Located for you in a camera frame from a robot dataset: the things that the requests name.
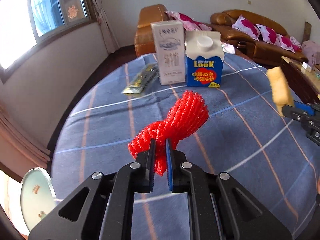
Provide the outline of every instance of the pink pillow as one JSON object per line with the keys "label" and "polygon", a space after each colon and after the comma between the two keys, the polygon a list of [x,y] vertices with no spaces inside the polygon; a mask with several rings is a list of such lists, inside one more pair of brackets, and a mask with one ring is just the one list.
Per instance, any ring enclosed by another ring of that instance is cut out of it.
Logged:
{"label": "pink pillow", "polygon": [[231,27],[248,34],[254,40],[259,40],[259,29],[256,26],[254,26],[252,22],[244,18],[242,15],[240,15],[238,20]]}
{"label": "pink pillow", "polygon": [[302,52],[308,58],[309,65],[320,64],[320,44],[314,41],[305,41],[302,43]]}
{"label": "pink pillow", "polygon": [[290,41],[292,44],[292,47],[294,49],[294,51],[302,51],[301,49],[301,43],[299,41],[297,41],[297,39],[295,37],[290,37]]}
{"label": "pink pillow", "polygon": [[289,50],[289,51],[292,51],[293,53],[295,53],[294,49],[292,47],[292,43],[288,37],[282,36],[280,34],[277,34],[277,37],[280,41],[280,47],[282,49]]}
{"label": "pink pillow", "polygon": [[212,28],[208,27],[207,25],[200,23],[200,22],[196,22],[193,19],[191,19],[189,16],[182,14],[182,13],[178,13],[178,12],[166,12],[166,14],[170,15],[171,17],[173,17],[175,20],[179,20],[182,22],[183,27],[187,30],[187,31],[195,31],[195,30],[199,30],[199,31],[211,31]]}
{"label": "pink pillow", "polygon": [[263,41],[281,47],[277,34],[273,29],[260,24],[257,24],[257,27],[261,32]]}

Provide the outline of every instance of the yellow sponge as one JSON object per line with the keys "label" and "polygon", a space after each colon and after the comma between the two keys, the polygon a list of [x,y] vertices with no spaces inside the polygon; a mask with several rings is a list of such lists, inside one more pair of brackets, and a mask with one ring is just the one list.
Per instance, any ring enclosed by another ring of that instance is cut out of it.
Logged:
{"label": "yellow sponge", "polygon": [[276,104],[281,116],[284,105],[294,106],[288,82],[281,70],[281,67],[274,67],[267,70],[267,76],[272,89],[272,100]]}

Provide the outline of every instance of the bed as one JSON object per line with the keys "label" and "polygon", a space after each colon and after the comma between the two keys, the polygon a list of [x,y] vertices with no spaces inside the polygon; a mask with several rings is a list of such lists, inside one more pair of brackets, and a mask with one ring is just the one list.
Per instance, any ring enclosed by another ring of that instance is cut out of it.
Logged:
{"label": "bed", "polygon": [[[266,70],[226,54],[220,89],[161,86],[157,80],[141,98],[122,94],[153,62],[155,55],[147,54],[121,66],[73,109],[54,153],[57,198],[64,199],[95,171],[109,174],[132,162],[127,144],[146,125],[164,119],[188,89],[203,96],[210,117],[177,150],[206,172],[229,172],[297,237],[316,206],[320,148],[298,122],[280,117]],[[169,193],[166,174],[155,176],[151,194],[135,195],[132,239],[189,239],[187,196]]]}

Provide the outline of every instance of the metal screw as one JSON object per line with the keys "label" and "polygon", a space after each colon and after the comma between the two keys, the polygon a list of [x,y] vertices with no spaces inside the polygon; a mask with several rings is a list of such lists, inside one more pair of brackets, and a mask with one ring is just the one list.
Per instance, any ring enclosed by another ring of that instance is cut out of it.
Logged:
{"label": "metal screw", "polygon": [[192,164],[189,162],[184,162],[181,166],[182,168],[190,169],[192,167]]}
{"label": "metal screw", "polygon": [[140,163],[131,163],[130,164],[131,169],[138,169],[138,168],[140,168],[140,166],[141,166]]}
{"label": "metal screw", "polygon": [[91,178],[93,179],[101,179],[102,178],[102,173],[101,172],[95,172],[92,174]]}
{"label": "metal screw", "polygon": [[228,179],[230,179],[230,175],[226,172],[223,172],[220,174],[220,179],[228,180]]}

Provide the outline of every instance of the leather armchair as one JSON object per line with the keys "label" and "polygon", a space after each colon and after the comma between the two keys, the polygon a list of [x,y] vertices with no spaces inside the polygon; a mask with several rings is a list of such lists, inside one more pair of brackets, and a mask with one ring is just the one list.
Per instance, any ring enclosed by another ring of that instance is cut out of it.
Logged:
{"label": "leather armchair", "polygon": [[210,18],[210,27],[221,33],[221,39],[224,39],[228,43],[233,44],[236,48],[245,52],[245,54],[254,62],[270,66],[279,66],[281,65],[282,56],[295,59],[299,62],[308,62],[308,59],[301,52],[293,53],[273,44],[256,41],[249,35],[233,29],[231,25],[236,22],[240,15],[243,15],[243,17],[247,18],[253,24],[265,25],[274,29],[276,33],[290,37],[285,28],[279,23],[259,14],[244,10],[228,10],[213,14]]}
{"label": "leather armchair", "polygon": [[134,37],[134,47],[137,57],[156,52],[150,24],[152,22],[169,21],[165,13],[167,8],[162,4],[143,8],[139,14],[138,30]]}

